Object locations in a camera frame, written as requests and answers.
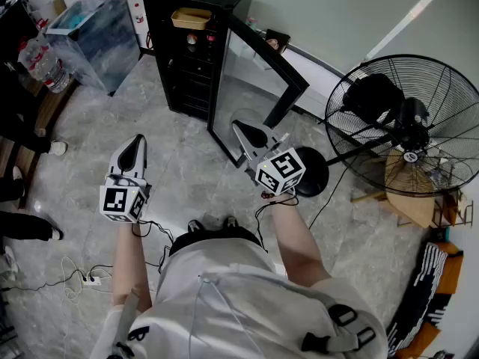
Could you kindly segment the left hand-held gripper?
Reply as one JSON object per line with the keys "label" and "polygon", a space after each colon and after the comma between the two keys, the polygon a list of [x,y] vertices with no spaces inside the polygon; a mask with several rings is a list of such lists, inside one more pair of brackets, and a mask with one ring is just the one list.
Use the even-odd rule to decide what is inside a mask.
{"label": "left hand-held gripper", "polygon": [[147,142],[142,134],[126,140],[112,154],[106,182],[100,186],[100,213],[110,221],[137,223],[150,196],[144,172]]}

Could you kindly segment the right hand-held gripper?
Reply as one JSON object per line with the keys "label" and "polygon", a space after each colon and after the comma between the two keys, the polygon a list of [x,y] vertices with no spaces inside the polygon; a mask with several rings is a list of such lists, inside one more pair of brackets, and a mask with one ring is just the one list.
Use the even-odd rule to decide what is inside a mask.
{"label": "right hand-held gripper", "polygon": [[280,195],[299,184],[306,167],[294,148],[280,151],[281,142],[268,126],[234,120],[232,128],[248,158],[245,172],[255,185]]}

